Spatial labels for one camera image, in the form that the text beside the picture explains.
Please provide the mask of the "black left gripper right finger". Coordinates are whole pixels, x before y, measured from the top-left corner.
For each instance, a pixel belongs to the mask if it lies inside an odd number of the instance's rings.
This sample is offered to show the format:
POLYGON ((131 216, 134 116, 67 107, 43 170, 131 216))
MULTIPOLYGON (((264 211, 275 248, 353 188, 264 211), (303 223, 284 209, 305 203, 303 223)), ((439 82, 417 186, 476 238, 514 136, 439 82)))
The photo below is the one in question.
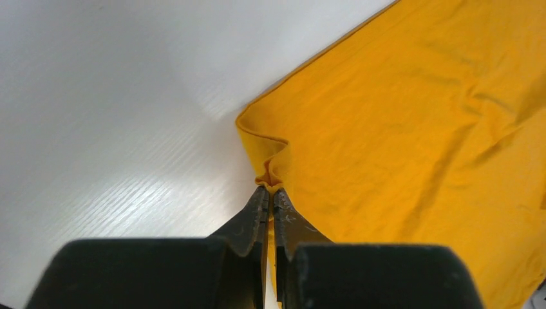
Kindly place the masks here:
POLYGON ((272 199, 283 308, 482 308, 466 266, 438 245, 334 243, 285 190, 272 199))

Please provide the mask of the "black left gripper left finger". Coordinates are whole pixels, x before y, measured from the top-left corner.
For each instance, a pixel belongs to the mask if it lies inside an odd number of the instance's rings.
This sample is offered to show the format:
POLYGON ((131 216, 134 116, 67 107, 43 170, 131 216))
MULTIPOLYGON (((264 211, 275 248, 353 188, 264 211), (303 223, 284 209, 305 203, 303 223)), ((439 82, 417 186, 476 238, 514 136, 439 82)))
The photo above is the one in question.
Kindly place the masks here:
POLYGON ((44 271, 28 308, 263 308, 269 195, 258 187, 205 238, 79 239, 44 271))

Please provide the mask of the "orange t-shirt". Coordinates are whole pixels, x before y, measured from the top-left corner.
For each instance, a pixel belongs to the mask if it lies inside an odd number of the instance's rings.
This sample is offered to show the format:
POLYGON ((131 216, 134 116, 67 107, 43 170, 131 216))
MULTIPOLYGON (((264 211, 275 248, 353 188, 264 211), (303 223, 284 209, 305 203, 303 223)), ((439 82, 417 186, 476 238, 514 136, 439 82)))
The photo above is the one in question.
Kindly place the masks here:
POLYGON ((236 127, 334 241, 450 247, 486 308, 545 279, 544 1, 396 1, 236 127))

